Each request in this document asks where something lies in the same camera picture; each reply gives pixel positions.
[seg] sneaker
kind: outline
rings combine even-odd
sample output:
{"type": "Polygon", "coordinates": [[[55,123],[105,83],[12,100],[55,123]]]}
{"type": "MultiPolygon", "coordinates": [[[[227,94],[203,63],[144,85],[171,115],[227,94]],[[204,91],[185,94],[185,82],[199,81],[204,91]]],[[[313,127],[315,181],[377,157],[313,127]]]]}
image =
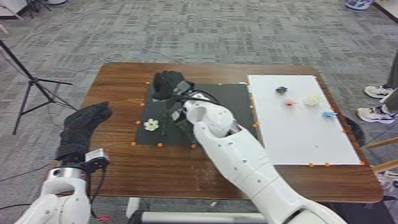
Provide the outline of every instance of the sneaker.
{"type": "Polygon", "coordinates": [[[366,86],[364,93],[371,98],[382,99],[394,92],[393,88],[384,88],[384,86],[366,86]]]}
{"type": "Polygon", "coordinates": [[[357,116],[366,122],[391,124],[394,122],[394,114],[386,113],[386,111],[386,105],[373,108],[357,108],[357,116]]]}

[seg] pink object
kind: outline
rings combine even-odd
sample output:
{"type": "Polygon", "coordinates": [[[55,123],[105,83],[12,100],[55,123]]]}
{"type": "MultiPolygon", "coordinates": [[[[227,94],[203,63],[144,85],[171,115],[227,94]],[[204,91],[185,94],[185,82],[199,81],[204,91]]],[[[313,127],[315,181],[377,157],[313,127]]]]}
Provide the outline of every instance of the pink object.
{"type": "Polygon", "coordinates": [[[297,104],[297,102],[295,102],[295,100],[284,100],[284,105],[288,106],[288,107],[291,107],[293,105],[297,104]]]}

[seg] white paper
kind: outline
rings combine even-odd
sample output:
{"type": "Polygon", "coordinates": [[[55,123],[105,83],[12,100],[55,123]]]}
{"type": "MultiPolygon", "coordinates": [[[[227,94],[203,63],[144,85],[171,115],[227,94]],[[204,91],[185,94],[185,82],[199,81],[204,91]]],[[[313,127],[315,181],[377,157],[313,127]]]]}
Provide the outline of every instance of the white paper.
{"type": "Polygon", "coordinates": [[[275,165],[359,165],[355,149],[338,118],[323,118],[330,104],[311,75],[249,75],[265,149],[275,165]],[[288,92],[281,95],[277,87],[288,92]],[[302,99],[320,96],[320,104],[302,99]],[[286,99],[297,104],[290,107],[286,99]]]}

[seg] carpet floor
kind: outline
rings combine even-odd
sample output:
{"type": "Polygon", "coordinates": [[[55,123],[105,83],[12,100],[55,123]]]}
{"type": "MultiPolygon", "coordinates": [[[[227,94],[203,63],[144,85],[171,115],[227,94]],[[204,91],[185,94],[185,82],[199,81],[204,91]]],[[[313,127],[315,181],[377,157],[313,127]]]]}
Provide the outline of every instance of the carpet floor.
{"type": "MultiPolygon", "coordinates": [[[[341,0],[69,0],[43,8],[34,19],[2,20],[11,46],[28,70],[41,78],[75,85],[59,93],[78,107],[108,62],[293,64],[322,73],[345,116],[368,141],[398,135],[398,127],[364,123],[355,108],[375,106],[362,94],[366,85],[386,82],[398,26],[375,7],[346,10],[341,0]]],[[[50,105],[23,116],[11,135],[27,79],[0,57],[0,179],[34,169],[53,159],[62,119],[71,110],[50,105]]],[[[43,100],[32,92],[28,104],[43,100]]],[[[371,164],[398,158],[396,146],[364,150],[371,164]]],[[[0,207],[30,203],[37,197],[44,170],[0,182],[0,207]]],[[[98,198],[94,208],[123,223],[124,198],[98,198]]],[[[147,199],[153,211],[256,211],[245,201],[147,199]]],[[[398,206],[387,204],[398,220],[398,206]]],[[[0,211],[0,223],[16,221],[27,207],[0,211]]]]}

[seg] black mat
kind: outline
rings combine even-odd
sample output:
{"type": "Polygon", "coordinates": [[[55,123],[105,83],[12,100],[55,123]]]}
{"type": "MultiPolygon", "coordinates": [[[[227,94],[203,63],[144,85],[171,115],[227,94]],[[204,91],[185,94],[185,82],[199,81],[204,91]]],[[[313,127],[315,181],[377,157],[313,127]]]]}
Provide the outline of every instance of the black mat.
{"type": "MultiPolygon", "coordinates": [[[[247,86],[240,84],[226,84],[226,85],[197,85],[197,89],[204,90],[219,99],[222,106],[231,110],[235,114],[236,121],[240,125],[247,128],[252,135],[256,136],[256,131],[252,128],[254,117],[252,117],[252,109],[247,86]]],[[[167,145],[190,146],[190,139],[181,134],[179,129],[172,125],[172,121],[165,122],[165,102],[153,102],[153,87],[147,88],[146,92],[146,106],[142,110],[140,117],[140,125],[135,135],[135,142],[140,145],[156,145],[162,143],[167,145]],[[162,127],[156,131],[146,131],[144,122],[153,118],[160,121],[160,126],[165,126],[167,134],[162,135],[162,127]]]]}

